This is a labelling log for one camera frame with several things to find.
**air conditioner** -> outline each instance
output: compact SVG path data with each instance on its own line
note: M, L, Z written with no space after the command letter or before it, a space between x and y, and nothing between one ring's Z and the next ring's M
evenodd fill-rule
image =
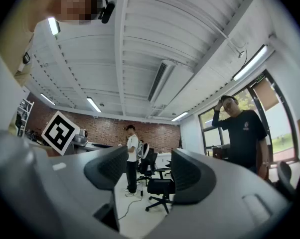
M148 100L153 103L154 107L167 106L192 76L192 68L177 62L163 60Z

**black pants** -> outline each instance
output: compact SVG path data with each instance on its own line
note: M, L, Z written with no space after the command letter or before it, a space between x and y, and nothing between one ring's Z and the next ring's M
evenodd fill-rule
M127 180L128 187L130 193L135 193L137 190L137 171L136 171L136 162L128 162L127 161Z

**hand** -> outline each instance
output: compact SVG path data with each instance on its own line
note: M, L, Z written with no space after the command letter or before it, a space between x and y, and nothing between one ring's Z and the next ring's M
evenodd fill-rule
M223 101L219 100L218 104L215 107L215 110L219 111L221 109L222 105L223 105Z
M266 165L261 165L260 169L259 169L259 172L258 172L258 175L263 179L265 180L266 178L266 175L268 173L268 168Z

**sneaker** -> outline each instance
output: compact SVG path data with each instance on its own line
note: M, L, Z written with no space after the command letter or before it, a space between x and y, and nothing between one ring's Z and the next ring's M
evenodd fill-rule
M137 192L134 192L134 193L128 193L128 194L126 194L126 197L132 197L132 196L135 196L137 194Z

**black t-shirt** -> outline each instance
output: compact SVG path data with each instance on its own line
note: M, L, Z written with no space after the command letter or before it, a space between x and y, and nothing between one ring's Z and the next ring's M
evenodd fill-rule
M219 111L214 112L213 126L229 130L231 162L250 168L256 165L256 143L266 137L259 116L253 110L242 111L237 117L218 121Z

